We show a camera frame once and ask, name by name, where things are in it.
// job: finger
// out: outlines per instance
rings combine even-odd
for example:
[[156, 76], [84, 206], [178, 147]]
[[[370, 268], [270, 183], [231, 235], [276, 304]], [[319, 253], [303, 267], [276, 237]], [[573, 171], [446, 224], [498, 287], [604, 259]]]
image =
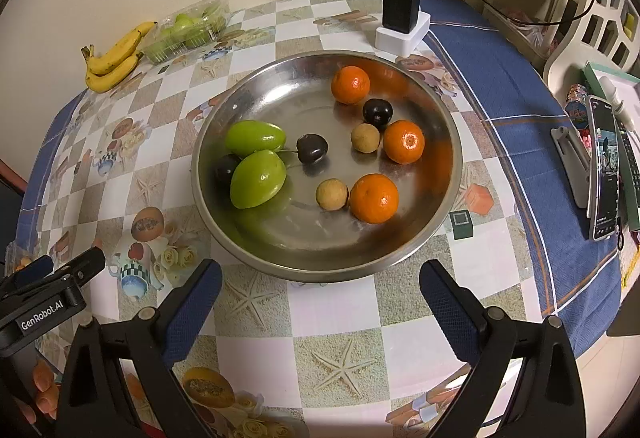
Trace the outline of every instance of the finger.
[[33, 368], [33, 383], [39, 391], [47, 391], [53, 384], [53, 371], [44, 360], [39, 360]]
[[41, 392], [36, 397], [36, 404], [38, 405], [38, 409], [40, 409], [43, 413], [50, 413], [58, 408], [58, 395], [60, 391], [58, 391], [58, 386], [55, 384], [51, 386], [47, 391]]
[[33, 410], [33, 408], [29, 407], [18, 398], [14, 398], [14, 400], [15, 400], [15, 403], [20, 408], [20, 412], [22, 413], [22, 415], [27, 419], [27, 422], [29, 422], [30, 424], [36, 423], [36, 413]]

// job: smartphone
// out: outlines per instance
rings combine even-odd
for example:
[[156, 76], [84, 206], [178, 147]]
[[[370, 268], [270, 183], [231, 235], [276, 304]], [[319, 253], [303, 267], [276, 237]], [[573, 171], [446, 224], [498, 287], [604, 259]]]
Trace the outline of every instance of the smartphone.
[[589, 96], [587, 116], [591, 132], [590, 233], [599, 241], [615, 233], [618, 218], [618, 133], [609, 102]]

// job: charger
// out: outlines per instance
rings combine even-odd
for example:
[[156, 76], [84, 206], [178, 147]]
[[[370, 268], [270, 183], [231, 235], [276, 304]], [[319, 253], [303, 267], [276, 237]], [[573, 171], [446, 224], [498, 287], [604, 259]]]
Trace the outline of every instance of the charger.
[[383, 27], [408, 34], [415, 28], [420, 0], [382, 0]]

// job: yellow banana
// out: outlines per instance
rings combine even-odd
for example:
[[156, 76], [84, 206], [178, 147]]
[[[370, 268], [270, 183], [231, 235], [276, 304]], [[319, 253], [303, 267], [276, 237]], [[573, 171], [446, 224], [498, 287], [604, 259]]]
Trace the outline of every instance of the yellow banana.
[[139, 24], [116, 42], [113, 48], [103, 56], [94, 56], [92, 52], [87, 60], [89, 71], [98, 76], [113, 71], [125, 58], [133, 53], [140, 40], [142, 40], [142, 37], [149, 33], [149, 30], [153, 28], [155, 24], [153, 21]]
[[126, 76], [133, 71], [142, 56], [143, 54], [141, 52], [135, 52], [132, 55], [129, 55], [119, 65], [117, 65], [113, 71], [109, 74], [105, 74], [104, 76], [92, 73], [87, 66], [86, 76], [84, 78], [86, 86], [95, 92], [105, 92], [110, 90], [115, 85], [122, 82]]

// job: phone screen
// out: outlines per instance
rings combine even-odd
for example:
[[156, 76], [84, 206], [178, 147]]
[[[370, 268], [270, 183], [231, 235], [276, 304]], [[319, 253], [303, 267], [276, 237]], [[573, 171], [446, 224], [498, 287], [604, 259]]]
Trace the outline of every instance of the phone screen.
[[616, 228], [618, 217], [618, 138], [609, 103], [591, 100], [594, 140], [592, 152], [598, 170], [598, 197], [594, 223], [597, 239]]

